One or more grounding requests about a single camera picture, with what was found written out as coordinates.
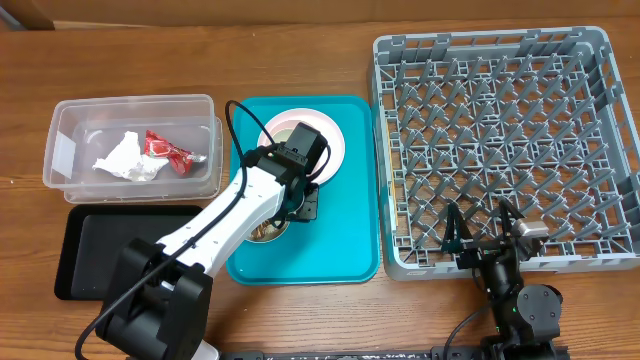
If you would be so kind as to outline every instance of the gray dish rack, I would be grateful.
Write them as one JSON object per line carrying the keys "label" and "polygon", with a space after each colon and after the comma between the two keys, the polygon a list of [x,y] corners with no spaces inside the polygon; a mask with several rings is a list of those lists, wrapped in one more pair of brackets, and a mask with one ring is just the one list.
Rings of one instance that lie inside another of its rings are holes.
{"label": "gray dish rack", "polygon": [[446,204],[492,238],[502,197],[550,228],[523,271],[640,264],[640,140],[602,29],[383,36],[371,95],[392,278],[470,276],[440,251]]}

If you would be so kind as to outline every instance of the blue tray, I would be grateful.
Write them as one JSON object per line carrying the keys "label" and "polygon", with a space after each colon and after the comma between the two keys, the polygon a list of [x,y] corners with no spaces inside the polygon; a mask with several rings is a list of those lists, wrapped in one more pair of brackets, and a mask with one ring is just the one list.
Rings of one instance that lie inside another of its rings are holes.
{"label": "blue tray", "polygon": [[[227,261],[231,277],[245,285],[359,283],[380,266],[380,234],[371,111],[356,96],[258,97],[243,102],[263,123],[294,108],[331,117],[342,130],[342,166],[320,187],[318,218],[291,223],[268,243],[245,241]],[[246,151],[256,147],[260,128],[241,110],[233,127]],[[231,150],[231,174],[239,166]]]}

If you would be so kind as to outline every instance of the red candy wrapper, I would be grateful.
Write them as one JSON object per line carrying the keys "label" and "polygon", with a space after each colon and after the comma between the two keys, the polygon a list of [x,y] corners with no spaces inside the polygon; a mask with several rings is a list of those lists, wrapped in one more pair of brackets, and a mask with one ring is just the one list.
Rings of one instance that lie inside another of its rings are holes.
{"label": "red candy wrapper", "polygon": [[203,162],[207,159],[205,155],[197,155],[173,145],[151,130],[147,130],[144,153],[152,158],[168,158],[171,167],[180,175],[189,173],[194,162]]}

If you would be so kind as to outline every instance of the crumpled paper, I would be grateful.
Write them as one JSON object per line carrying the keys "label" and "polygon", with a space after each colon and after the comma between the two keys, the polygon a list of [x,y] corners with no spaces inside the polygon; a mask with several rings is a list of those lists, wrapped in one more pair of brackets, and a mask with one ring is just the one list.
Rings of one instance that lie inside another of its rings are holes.
{"label": "crumpled paper", "polygon": [[127,131],[124,139],[106,159],[97,159],[93,169],[102,169],[114,176],[131,181],[153,180],[158,171],[169,163],[167,158],[152,158],[141,154],[138,134]]}

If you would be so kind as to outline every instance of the black plastic tray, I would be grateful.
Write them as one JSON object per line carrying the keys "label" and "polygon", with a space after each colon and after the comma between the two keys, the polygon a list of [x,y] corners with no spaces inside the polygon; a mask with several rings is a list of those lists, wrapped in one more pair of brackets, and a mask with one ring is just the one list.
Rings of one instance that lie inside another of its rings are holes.
{"label": "black plastic tray", "polygon": [[54,292],[61,300],[101,300],[122,248],[155,243],[194,218],[195,205],[78,205],[69,212]]}

